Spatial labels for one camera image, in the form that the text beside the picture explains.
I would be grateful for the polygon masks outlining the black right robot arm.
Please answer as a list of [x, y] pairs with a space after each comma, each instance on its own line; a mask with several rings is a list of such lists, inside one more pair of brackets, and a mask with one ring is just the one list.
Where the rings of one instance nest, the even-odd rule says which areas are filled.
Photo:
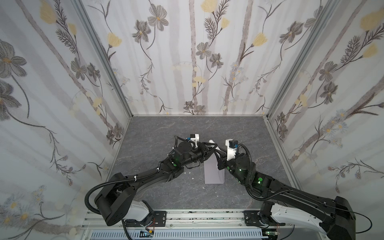
[[226, 169], [245, 187], [254, 200], [263, 202], [261, 219], [277, 222], [272, 217], [279, 201], [315, 217], [320, 222], [317, 227], [330, 240], [356, 239], [356, 215], [348, 200], [320, 197], [283, 184], [271, 176], [256, 171], [255, 163], [250, 163], [247, 153], [236, 154], [231, 160], [222, 149], [215, 151], [219, 170]]

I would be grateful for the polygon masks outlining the grey paper envelope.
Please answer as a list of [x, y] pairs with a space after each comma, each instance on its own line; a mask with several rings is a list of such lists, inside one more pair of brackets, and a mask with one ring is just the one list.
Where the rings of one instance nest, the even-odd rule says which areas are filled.
[[225, 183], [225, 172], [218, 169], [218, 162], [214, 154], [204, 161], [204, 177], [207, 185]]

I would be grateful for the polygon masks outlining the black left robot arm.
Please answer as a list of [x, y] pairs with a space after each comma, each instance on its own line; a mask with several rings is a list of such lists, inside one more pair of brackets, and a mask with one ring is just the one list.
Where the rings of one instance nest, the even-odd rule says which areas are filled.
[[85, 205], [89, 211], [101, 215], [107, 226], [115, 225], [125, 218], [137, 193], [152, 185], [176, 179], [187, 165], [202, 164], [218, 149], [216, 143], [182, 141], [156, 168], [130, 176], [118, 173], [108, 182], [91, 188], [86, 193]]

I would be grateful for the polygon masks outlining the white glue stick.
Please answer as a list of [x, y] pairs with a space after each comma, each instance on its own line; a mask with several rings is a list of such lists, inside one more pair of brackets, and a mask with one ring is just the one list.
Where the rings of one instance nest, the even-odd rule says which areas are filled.
[[220, 147], [218, 146], [217, 143], [215, 143], [213, 140], [209, 140], [209, 146], [210, 148], [214, 149], [214, 150], [220, 150]]

